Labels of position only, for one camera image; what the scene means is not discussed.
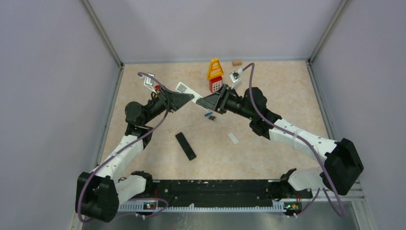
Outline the white air conditioner remote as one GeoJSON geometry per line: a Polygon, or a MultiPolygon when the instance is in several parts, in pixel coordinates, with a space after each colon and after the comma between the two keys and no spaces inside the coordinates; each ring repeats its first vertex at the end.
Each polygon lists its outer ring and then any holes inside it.
{"type": "Polygon", "coordinates": [[[192,94],[194,96],[194,98],[192,99],[192,102],[198,106],[200,109],[203,109],[205,112],[210,112],[210,110],[205,109],[204,107],[198,105],[196,102],[199,98],[201,98],[202,96],[197,93],[196,91],[194,91],[192,88],[188,87],[186,84],[184,84],[183,82],[179,82],[177,84],[177,86],[175,87],[175,91],[179,92],[179,93],[185,93],[185,94],[192,94]]]}

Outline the white remote battery cover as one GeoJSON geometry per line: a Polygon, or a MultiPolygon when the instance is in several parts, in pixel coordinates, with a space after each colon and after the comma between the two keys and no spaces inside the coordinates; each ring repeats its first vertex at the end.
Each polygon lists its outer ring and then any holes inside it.
{"type": "Polygon", "coordinates": [[[236,138],[236,136],[235,136],[232,132],[230,132],[230,133],[228,134],[228,136],[229,136],[229,138],[231,139],[231,141],[232,141],[234,144],[237,144],[237,143],[239,142],[239,140],[236,138]]]}

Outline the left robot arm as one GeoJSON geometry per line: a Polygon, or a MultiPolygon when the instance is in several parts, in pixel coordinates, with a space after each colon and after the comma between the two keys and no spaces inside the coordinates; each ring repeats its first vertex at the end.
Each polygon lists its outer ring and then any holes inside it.
{"type": "Polygon", "coordinates": [[[110,222],[118,208],[135,195],[148,198],[154,186],[141,175],[130,175],[119,180],[130,162],[149,144],[156,127],[148,122],[163,113],[176,112],[188,102],[195,102],[199,94],[186,88],[185,91],[171,91],[160,87],[155,98],[142,105],[130,102],[126,105],[127,128],[120,143],[99,166],[91,172],[82,172],[77,179],[75,212],[80,222],[93,219],[110,222]]]}

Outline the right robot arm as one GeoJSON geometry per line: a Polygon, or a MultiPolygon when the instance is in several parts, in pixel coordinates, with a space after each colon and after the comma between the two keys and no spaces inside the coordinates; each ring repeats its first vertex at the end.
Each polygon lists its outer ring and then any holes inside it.
{"type": "Polygon", "coordinates": [[[258,136],[286,144],[319,163],[314,168],[287,173],[287,180],[281,184],[281,192],[286,197],[294,197],[308,188],[329,189],[345,196],[364,170],[351,140],[327,139],[296,127],[267,108],[267,98],[257,87],[248,88],[239,96],[225,84],[196,103],[219,114],[232,112],[245,117],[258,136]]]}

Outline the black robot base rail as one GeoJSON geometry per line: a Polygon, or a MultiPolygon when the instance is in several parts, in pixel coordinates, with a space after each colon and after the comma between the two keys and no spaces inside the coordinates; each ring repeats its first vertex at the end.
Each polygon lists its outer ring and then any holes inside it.
{"type": "Polygon", "coordinates": [[[120,210],[155,212],[273,212],[294,216],[303,210],[302,201],[312,199],[310,189],[295,191],[286,180],[154,180],[146,190],[120,206],[120,210]]]}

